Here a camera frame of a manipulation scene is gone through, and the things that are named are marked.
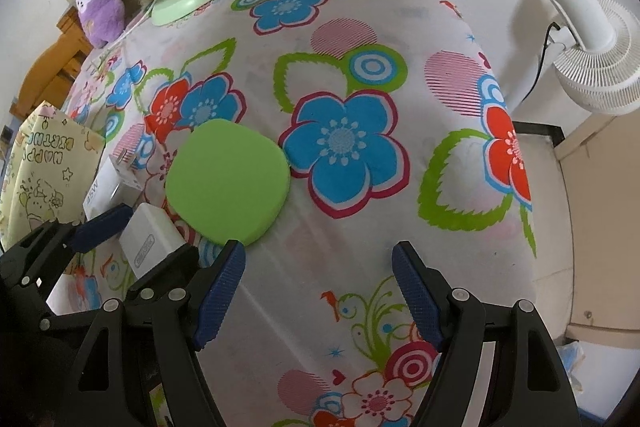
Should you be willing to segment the white USB charger cube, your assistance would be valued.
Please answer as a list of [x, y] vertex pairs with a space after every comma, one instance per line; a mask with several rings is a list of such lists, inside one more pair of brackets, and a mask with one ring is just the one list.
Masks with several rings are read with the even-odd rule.
[[166, 211], [146, 202], [134, 210], [118, 241], [137, 280], [186, 243]]

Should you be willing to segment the white floor fan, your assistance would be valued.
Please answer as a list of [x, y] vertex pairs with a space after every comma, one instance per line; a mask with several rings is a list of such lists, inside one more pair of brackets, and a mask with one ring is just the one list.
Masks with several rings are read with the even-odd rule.
[[614, 0], [549, 0], [564, 20], [553, 68], [569, 98], [590, 113], [639, 108], [639, 19]]

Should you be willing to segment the wooden chair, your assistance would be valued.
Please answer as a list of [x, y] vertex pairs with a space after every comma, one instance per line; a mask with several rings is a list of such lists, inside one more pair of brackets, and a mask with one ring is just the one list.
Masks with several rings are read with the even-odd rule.
[[10, 107], [10, 114], [19, 120], [26, 119], [42, 102], [61, 109], [93, 50], [74, 6], [66, 10], [56, 27], [60, 31], [58, 40], [35, 60]]

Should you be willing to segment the yellow patterned storage box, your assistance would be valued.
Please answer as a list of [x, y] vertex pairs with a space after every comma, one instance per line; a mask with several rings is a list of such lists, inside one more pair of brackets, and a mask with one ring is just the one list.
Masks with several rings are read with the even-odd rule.
[[21, 124], [1, 189], [1, 246], [8, 251], [48, 221], [80, 221], [105, 141], [53, 105]]

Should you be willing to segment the floral tablecloth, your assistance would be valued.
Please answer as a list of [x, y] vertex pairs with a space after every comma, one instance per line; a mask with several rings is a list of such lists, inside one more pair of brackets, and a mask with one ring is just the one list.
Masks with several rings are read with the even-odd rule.
[[486, 303], [532, 298], [524, 159], [499, 83], [449, 0], [214, 0], [85, 62], [63, 106], [142, 198], [214, 118], [283, 148], [292, 180], [200, 354], [230, 426], [407, 426], [433, 375], [393, 277], [407, 241]]

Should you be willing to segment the white 45W charger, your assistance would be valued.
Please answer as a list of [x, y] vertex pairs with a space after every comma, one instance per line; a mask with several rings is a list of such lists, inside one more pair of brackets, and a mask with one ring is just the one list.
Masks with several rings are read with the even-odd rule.
[[140, 197], [143, 187], [125, 161], [107, 156], [82, 203], [88, 220], [111, 210], [120, 204], [132, 207]]

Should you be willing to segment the purple plush toy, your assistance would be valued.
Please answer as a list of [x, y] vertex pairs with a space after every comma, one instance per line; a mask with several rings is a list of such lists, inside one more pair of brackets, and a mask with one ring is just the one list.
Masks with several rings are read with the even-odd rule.
[[122, 0], [75, 0], [82, 31], [94, 48], [115, 41], [125, 28]]

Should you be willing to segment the green panda speaker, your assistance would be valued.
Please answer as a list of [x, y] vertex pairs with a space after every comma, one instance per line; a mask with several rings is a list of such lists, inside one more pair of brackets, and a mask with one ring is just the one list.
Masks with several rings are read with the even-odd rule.
[[276, 221], [290, 189], [283, 150], [262, 134], [224, 119], [197, 127], [168, 170], [168, 205], [209, 241], [258, 241]]

